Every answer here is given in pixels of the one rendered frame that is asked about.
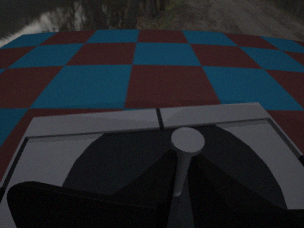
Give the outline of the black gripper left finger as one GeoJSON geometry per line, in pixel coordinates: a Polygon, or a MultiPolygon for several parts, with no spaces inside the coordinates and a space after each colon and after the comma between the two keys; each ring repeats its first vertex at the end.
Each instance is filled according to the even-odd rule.
{"type": "Polygon", "coordinates": [[[175,150],[112,194],[87,193],[43,182],[9,187],[17,228],[167,228],[179,157],[175,150]]]}

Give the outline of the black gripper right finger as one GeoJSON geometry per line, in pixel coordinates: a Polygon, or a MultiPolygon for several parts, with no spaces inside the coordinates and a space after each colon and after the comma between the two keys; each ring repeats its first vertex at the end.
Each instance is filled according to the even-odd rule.
{"type": "Polygon", "coordinates": [[[200,153],[189,162],[188,190],[195,228],[304,228],[304,209],[281,209],[200,153]]]}

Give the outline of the dark grey disc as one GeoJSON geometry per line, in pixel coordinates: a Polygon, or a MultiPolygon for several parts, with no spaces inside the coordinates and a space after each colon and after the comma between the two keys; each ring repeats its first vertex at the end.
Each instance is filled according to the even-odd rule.
{"type": "MultiPolygon", "coordinates": [[[[125,131],[101,135],[89,143],[84,153],[77,158],[61,187],[87,191],[87,193],[116,193],[129,182],[139,178],[149,166],[159,161],[168,150],[173,150],[173,131],[159,129],[125,131]]],[[[224,173],[232,175],[237,182],[249,187],[253,193],[269,202],[287,209],[283,190],[273,177],[267,163],[255,150],[245,145],[236,135],[216,125],[191,126],[204,138],[201,155],[219,166],[224,173]]],[[[167,228],[195,228],[188,190],[188,171],[181,195],[172,197],[167,228]]],[[[287,209],[288,210],[288,209],[287,209]]]]}

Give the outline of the grey headed pin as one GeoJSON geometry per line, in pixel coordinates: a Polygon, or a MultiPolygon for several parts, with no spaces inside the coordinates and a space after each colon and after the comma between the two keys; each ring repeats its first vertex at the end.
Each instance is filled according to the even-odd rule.
{"type": "Polygon", "coordinates": [[[177,197],[183,190],[192,155],[199,154],[203,150],[204,138],[199,131],[193,130],[191,127],[181,127],[181,129],[173,131],[171,145],[179,157],[172,193],[172,197],[177,197]]]}

